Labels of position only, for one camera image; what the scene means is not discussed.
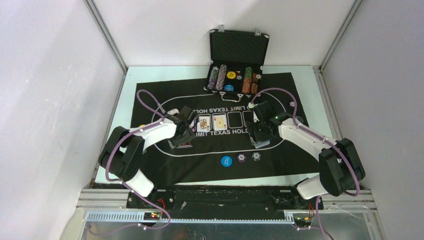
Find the blue card deck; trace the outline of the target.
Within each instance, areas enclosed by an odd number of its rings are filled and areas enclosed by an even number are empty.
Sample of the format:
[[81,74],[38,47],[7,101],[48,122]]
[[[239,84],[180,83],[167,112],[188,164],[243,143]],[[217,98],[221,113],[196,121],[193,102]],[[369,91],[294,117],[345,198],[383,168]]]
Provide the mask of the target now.
[[267,146],[267,145],[269,145],[270,144],[270,140],[266,140],[266,141],[258,141],[258,142],[256,142],[256,143],[254,143],[253,144],[253,146],[256,148],[256,149],[259,149],[259,148],[262,148],[262,147],[265,147],[265,146]]

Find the blue yellow chip bottom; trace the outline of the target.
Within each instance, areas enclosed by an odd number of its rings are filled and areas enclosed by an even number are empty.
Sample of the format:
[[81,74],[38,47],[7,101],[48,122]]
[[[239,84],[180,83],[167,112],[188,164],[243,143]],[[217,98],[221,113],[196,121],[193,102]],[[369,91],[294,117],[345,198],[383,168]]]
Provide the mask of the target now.
[[257,161],[260,161],[261,160],[262,155],[261,155],[261,153],[259,151],[254,151],[252,153],[251,157],[252,157],[253,161],[257,162]]

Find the purple chip bottom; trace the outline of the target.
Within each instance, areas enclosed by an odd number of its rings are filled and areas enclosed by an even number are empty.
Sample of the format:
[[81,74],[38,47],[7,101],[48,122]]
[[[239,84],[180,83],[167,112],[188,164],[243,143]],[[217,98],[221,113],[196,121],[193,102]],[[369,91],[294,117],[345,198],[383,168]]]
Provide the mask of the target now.
[[247,160],[247,157],[244,153],[240,152],[237,154],[236,159],[239,163],[244,163]]

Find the blue round button chip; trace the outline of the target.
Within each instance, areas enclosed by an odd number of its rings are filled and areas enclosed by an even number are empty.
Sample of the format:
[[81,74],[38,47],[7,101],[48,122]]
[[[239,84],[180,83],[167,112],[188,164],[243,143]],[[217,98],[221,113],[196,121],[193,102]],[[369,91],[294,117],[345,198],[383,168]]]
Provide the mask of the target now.
[[220,163],[223,167],[228,168],[233,164],[233,159],[229,155],[225,155],[220,159]]

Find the red triangular all-in marker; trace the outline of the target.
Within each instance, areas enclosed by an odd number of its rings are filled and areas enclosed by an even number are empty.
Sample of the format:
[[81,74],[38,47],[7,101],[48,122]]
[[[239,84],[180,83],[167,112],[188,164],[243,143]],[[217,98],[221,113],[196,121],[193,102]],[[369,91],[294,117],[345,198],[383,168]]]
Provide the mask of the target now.
[[179,144],[178,146],[177,146],[177,148],[178,149],[183,149],[183,148],[192,148],[193,147],[193,145],[190,143],[190,142],[186,142],[186,143],[183,143],[183,144]]

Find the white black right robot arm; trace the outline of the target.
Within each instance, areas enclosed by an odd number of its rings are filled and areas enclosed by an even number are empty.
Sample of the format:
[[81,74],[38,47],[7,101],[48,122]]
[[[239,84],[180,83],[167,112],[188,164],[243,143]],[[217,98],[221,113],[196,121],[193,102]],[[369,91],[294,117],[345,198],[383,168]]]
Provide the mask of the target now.
[[332,195],[338,197],[351,188],[360,193],[360,181],[366,173],[354,143],[343,138],[336,140],[310,129],[293,115],[277,113],[268,101],[249,103],[253,120],[247,122],[247,131],[255,145],[279,138],[301,148],[318,162],[318,175],[295,185],[291,204],[304,209],[312,198]]

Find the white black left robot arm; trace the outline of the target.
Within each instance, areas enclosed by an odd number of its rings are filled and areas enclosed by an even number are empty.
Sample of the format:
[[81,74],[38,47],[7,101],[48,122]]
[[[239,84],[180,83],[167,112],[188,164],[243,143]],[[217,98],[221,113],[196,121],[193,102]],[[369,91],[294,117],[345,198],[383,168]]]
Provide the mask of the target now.
[[114,128],[98,158],[107,181],[118,182],[139,194],[138,201],[145,208],[156,206],[158,194],[152,191],[154,184],[140,169],[141,157],[147,148],[163,140],[172,149],[189,143],[196,137],[192,128],[196,121],[196,112],[184,106],[143,127]]

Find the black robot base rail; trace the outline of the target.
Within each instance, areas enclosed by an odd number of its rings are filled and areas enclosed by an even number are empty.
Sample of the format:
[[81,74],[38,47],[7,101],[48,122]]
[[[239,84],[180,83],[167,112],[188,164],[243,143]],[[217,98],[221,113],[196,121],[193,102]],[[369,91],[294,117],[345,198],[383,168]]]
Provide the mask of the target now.
[[303,199],[289,186],[172,185],[155,188],[143,201],[127,197],[128,209],[164,208],[172,220],[283,220],[288,211],[323,210],[316,197]]

